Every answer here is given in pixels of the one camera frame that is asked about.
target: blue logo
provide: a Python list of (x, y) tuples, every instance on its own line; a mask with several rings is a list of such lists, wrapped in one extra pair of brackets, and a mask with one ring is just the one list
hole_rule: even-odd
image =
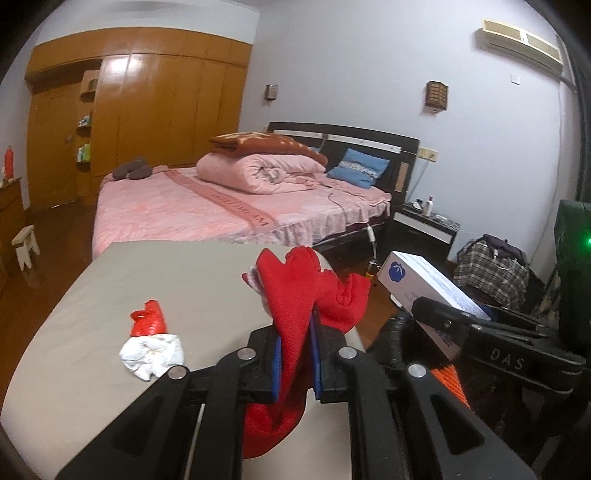
[(390, 265), (390, 270), (388, 270), (388, 275), (390, 275), (390, 279), (392, 281), (397, 283), (404, 278), (406, 275), (406, 270), (398, 262), (392, 262)]

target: table surface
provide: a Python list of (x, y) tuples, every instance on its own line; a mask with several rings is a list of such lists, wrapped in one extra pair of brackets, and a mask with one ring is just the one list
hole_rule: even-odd
[(10, 185), (14, 185), (15, 183), (18, 183), (19, 180), (21, 180), (20, 177), (13, 177), (11, 179), (4, 179), (4, 181), (2, 183), (0, 183), (0, 190), (5, 189), (5, 188), (9, 187)]
[(442, 232), (448, 233), (451, 236), (455, 236), (458, 232), (458, 230), (455, 227), (447, 223), (441, 223), (436, 221), (434, 215), (432, 215), (431, 217), (425, 217), (419, 210), (405, 203), (402, 205), (396, 205), (394, 207), (394, 211), (403, 213), (404, 215), (408, 215), (409, 217), (414, 218), (419, 222), (425, 223), (426, 225), (431, 225), (432, 227), (437, 228)]
[[(252, 330), (271, 323), (259, 295), (241, 278), (262, 248), (122, 242), (86, 269), (25, 351), (0, 416), (17, 451), (42, 480), (53, 479), (151, 385), (128, 372), (118, 355), (129, 338), (129, 314), (144, 302), (160, 302), (190, 369), (214, 365), (246, 345)], [(269, 248), (282, 259), (289, 251)], [(329, 268), (322, 257), (321, 263)], [(356, 330), (347, 338), (362, 348)], [(312, 391), (295, 431), (267, 454), (246, 460), (243, 470), (246, 480), (350, 477), (347, 405), (321, 405)]]

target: blue gripper pad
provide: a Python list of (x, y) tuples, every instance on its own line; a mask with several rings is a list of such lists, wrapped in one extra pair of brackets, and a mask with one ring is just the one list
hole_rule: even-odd
[(312, 347), (312, 377), (314, 395), (316, 400), (320, 400), (322, 394), (322, 371), (320, 367), (320, 351), (318, 349), (318, 337), (316, 336), (316, 327), (314, 325), (314, 317), (310, 316), (310, 345)]
[(281, 388), (281, 337), (277, 335), (275, 341), (275, 352), (273, 354), (273, 369), (271, 379), (273, 381), (273, 400), (279, 400), (279, 389)]

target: wooden wardrobe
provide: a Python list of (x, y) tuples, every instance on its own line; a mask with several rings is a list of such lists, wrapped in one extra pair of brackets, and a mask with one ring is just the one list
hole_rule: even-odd
[[(251, 45), (229, 38), (151, 27), (94, 30), (36, 46), (26, 77), (33, 92), (31, 206), (94, 203), (103, 177), (137, 156), (153, 166), (193, 166), (209, 151), (210, 137), (237, 130), (250, 52)], [(56, 111), (60, 118), (50, 119)], [(91, 126), (77, 128), (86, 112)], [(86, 142), (90, 162), (77, 164), (76, 150)]]

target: wooden stool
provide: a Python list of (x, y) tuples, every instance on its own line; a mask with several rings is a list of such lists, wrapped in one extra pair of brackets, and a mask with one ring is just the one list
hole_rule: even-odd
[(17, 233), (16, 237), (12, 239), (12, 244), (17, 248), (18, 266), (21, 267), (21, 271), (25, 270), (25, 265), (28, 268), (32, 268), (30, 250), (33, 250), (37, 255), (41, 253), (39, 245), (37, 245), (37, 239), (35, 238), (35, 226), (28, 225), (23, 227), (20, 232)]

